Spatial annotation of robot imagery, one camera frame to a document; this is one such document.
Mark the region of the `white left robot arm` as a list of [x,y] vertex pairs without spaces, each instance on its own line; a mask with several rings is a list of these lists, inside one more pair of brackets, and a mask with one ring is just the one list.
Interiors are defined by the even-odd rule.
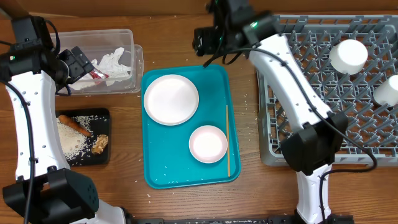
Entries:
[[131,223],[125,209],[99,198],[89,177],[71,170],[60,144],[55,96],[92,64],[78,47],[62,50],[43,17],[11,24],[16,43],[1,55],[1,82],[14,110],[18,160],[15,183],[2,190],[4,202],[25,223]]

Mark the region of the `small white plate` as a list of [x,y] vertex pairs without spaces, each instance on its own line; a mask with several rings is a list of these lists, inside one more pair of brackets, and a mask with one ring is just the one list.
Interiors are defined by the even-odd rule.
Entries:
[[204,125],[192,132],[188,146],[191,155],[196,160],[205,164],[212,164],[224,157],[228,150],[228,141],[221,129]]

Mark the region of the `red snack wrapper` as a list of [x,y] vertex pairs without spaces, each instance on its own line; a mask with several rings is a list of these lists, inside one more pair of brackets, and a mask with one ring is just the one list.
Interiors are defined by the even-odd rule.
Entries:
[[103,79],[103,78],[108,78],[109,77],[108,74],[101,73],[98,70],[92,70],[90,72],[90,76],[92,77],[92,79]]

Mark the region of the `white napkin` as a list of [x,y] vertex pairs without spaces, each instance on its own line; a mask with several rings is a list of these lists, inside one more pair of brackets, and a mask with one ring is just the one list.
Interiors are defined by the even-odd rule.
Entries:
[[[129,72],[131,71],[131,67],[119,63],[119,59],[121,58],[124,52],[125,49],[123,47],[119,47],[113,53],[104,55],[100,60],[100,62],[98,62],[97,59],[93,59],[91,63],[95,68],[94,70],[98,70],[101,73],[108,74],[109,75],[108,78],[128,77]],[[107,86],[110,86],[114,84],[114,81],[105,81],[105,82],[96,81],[96,79],[92,79],[90,73],[88,73],[74,84],[71,84],[70,86],[72,89],[78,91],[104,83],[107,84]]]

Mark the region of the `brown walnut food scrap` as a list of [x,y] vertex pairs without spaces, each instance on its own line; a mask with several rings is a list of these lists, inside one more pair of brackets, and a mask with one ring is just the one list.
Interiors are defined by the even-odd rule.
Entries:
[[91,148],[93,154],[102,154],[108,145],[109,137],[105,134],[97,135],[96,141]]

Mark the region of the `pile of rice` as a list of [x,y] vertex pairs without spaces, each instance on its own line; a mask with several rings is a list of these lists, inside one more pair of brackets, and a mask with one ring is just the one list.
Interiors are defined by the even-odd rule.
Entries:
[[95,143],[95,135],[92,131],[92,124],[98,119],[97,116],[76,116],[71,117],[74,122],[83,129],[91,133],[91,136],[85,136],[81,132],[63,124],[58,118],[57,127],[63,154],[69,164],[82,165],[94,155],[91,151]]

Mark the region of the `white upturned cup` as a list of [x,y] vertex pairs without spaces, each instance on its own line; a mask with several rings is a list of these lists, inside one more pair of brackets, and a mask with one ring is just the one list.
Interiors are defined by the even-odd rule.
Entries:
[[368,59],[368,50],[358,40],[347,39],[334,46],[329,54],[330,64],[340,73],[359,73]]

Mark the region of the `pale green saucer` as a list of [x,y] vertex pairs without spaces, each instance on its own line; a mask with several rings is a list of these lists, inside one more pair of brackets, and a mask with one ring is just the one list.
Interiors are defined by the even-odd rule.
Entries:
[[374,101],[379,105],[395,106],[398,102],[398,75],[389,77],[373,93]]

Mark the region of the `orange carrot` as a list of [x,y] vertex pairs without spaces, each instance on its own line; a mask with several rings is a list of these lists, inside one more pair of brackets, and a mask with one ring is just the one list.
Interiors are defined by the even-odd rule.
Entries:
[[87,136],[87,137],[91,137],[91,133],[89,131],[87,131],[85,128],[80,126],[76,121],[74,121],[70,117],[65,116],[65,115],[59,115],[58,119],[62,124],[68,126],[69,128],[72,128],[73,130],[77,131],[78,133],[80,133],[84,136]]

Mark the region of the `large white plate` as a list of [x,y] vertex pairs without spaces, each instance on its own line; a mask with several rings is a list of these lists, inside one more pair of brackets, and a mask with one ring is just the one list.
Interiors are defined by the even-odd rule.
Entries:
[[144,93],[144,109],[155,122],[176,126],[188,121],[199,105],[196,86],[181,75],[156,78]]

